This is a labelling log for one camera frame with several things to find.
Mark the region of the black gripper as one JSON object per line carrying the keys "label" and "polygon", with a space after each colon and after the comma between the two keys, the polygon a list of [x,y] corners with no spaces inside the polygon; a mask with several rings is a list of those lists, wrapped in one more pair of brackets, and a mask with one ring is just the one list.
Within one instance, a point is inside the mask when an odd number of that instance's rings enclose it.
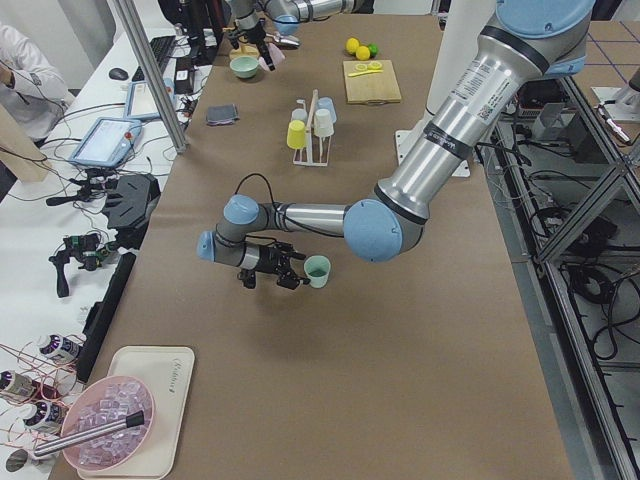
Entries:
{"label": "black gripper", "polygon": [[[241,26],[240,29],[247,40],[257,46],[261,68],[265,71],[274,71],[275,62],[272,55],[272,44],[265,42],[266,34],[263,26],[261,24],[255,24],[252,27]],[[233,50],[240,48],[239,37],[240,30],[237,27],[228,31],[228,38]]]}
{"label": "black gripper", "polygon": [[247,243],[237,278],[248,289],[256,287],[257,272],[275,275],[277,285],[290,290],[295,290],[300,285],[309,285],[309,278],[295,273],[291,267],[291,258],[305,260],[306,255],[286,242],[274,242],[270,245]]}

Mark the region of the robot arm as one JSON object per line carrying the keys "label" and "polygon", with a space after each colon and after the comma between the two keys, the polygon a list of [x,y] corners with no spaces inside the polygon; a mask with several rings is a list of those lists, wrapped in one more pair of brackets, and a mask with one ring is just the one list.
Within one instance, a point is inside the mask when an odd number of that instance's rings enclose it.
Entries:
{"label": "robot arm", "polygon": [[295,249],[275,241],[257,245],[255,232],[302,231],[343,239],[359,258],[383,262],[414,248],[429,217],[429,204],[467,160],[490,126],[527,82],[579,72],[586,57],[590,1],[498,1],[478,32],[475,57],[393,174],[349,205],[259,203],[233,195],[196,247],[202,259],[235,267],[246,287],[257,273],[272,274],[294,289]]}
{"label": "robot arm", "polygon": [[244,40],[258,51],[262,66],[273,71],[285,59],[280,49],[272,47],[262,18],[282,35],[293,34],[304,23],[321,21],[337,14],[372,13],[373,1],[327,0],[327,1],[227,1],[230,7],[233,28],[228,38],[233,49]]}

